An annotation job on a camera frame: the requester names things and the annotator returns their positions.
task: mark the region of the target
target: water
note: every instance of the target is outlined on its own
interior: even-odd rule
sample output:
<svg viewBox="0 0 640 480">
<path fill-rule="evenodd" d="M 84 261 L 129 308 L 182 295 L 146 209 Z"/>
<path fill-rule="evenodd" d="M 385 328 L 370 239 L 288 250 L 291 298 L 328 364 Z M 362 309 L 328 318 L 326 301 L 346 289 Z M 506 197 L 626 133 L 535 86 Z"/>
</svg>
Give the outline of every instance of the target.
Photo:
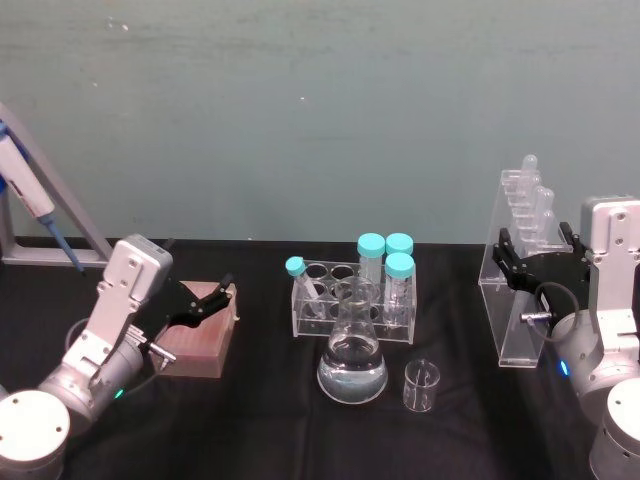
<svg viewBox="0 0 640 480">
<path fill-rule="evenodd" d="M 324 392 L 341 403 L 364 403 L 377 397 L 387 384 L 387 368 L 375 338 L 336 336 L 318 365 Z"/>
</svg>

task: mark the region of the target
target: test tube rack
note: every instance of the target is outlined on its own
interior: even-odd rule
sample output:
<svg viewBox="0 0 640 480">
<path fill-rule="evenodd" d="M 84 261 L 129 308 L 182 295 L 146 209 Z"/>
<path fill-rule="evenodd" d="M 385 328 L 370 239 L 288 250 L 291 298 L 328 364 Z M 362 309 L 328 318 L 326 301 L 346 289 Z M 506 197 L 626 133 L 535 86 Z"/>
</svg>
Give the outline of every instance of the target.
<svg viewBox="0 0 640 480">
<path fill-rule="evenodd" d="M 317 299 L 309 296 L 308 292 L 293 282 L 291 292 L 291 318 L 293 321 L 293 336 L 315 336 L 328 337 L 331 335 L 333 325 L 338 318 L 338 300 L 335 297 L 334 288 L 340 280 L 357 276 L 360 273 L 360 265 L 357 263 L 323 262 L 317 260 L 305 260 L 307 275 L 313 281 L 316 291 L 319 294 Z M 377 284 L 378 292 L 371 302 L 371 321 L 378 340 L 390 342 L 413 343 L 413 330 L 416 320 L 416 282 L 415 275 L 411 278 L 411 285 L 408 289 L 406 302 L 411 309 L 410 321 L 408 325 L 389 326 L 383 318 L 384 310 L 384 287 L 385 274 L 381 274 L 383 279 Z M 323 305 L 321 309 L 325 315 L 317 316 L 311 304 L 319 303 Z"/>
</svg>

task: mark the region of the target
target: blue pipette tip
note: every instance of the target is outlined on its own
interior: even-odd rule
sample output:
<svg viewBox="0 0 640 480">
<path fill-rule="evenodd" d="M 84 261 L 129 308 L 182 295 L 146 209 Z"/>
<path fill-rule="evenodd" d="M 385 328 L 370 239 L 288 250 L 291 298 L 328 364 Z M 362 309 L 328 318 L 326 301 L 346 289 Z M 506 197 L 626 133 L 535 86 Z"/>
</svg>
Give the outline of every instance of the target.
<svg viewBox="0 0 640 480">
<path fill-rule="evenodd" d="M 80 265 L 80 261 L 78 260 L 78 257 L 76 257 L 76 254 L 73 252 L 73 250 L 71 249 L 67 241 L 64 239 L 64 237 L 60 233 L 60 230 L 58 230 L 58 227 L 53 222 L 53 217 L 51 217 L 51 215 L 43 215 L 41 217 L 38 217 L 38 221 L 42 223 L 45 227 L 47 227 L 47 230 L 49 230 L 49 233 L 51 233 L 53 238 L 56 239 L 56 242 L 58 242 L 58 245 L 60 245 L 60 248 L 64 251 L 64 253 L 66 253 L 67 257 L 69 257 L 69 260 L 71 260 L 71 263 L 73 263 L 73 266 L 76 267 L 76 270 L 84 274 L 84 267 Z"/>
</svg>

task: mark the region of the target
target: teal wall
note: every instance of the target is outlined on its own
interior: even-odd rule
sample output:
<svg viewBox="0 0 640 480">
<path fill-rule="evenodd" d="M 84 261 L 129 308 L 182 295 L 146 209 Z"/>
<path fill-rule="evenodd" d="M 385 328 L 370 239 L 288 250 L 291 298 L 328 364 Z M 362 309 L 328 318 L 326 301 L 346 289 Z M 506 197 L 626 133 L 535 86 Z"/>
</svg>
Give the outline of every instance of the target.
<svg viewBox="0 0 640 480">
<path fill-rule="evenodd" d="M 109 236 L 484 242 L 528 153 L 576 225 L 640 193 L 639 25 L 634 1 L 0 0 L 0 101 Z"/>
</svg>

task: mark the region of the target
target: metal frame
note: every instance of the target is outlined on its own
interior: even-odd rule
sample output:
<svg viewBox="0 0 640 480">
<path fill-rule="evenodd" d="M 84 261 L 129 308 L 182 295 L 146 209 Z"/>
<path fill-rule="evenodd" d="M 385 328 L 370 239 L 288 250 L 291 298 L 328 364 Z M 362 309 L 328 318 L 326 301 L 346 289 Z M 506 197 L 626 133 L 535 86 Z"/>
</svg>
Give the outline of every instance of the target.
<svg viewBox="0 0 640 480">
<path fill-rule="evenodd" d="M 80 263 L 85 267 L 104 267 L 113 249 L 102 236 L 87 212 L 82 208 L 71 189 L 53 168 L 44 152 L 38 147 L 29 131 L 11 111 L 0 103 L 0 119 L 14 134 L 12 139 L 29 156 L 29 165 L 51 195 L 87 239 L 91 249 L 74 249 Z M 8 189 L 0 194 L 0 247 L 2 261 L 9 265 L 72 266 L 71 260 L 60 248 L 24 247 L 18 244 L 9 209 Z"/>
</svg>

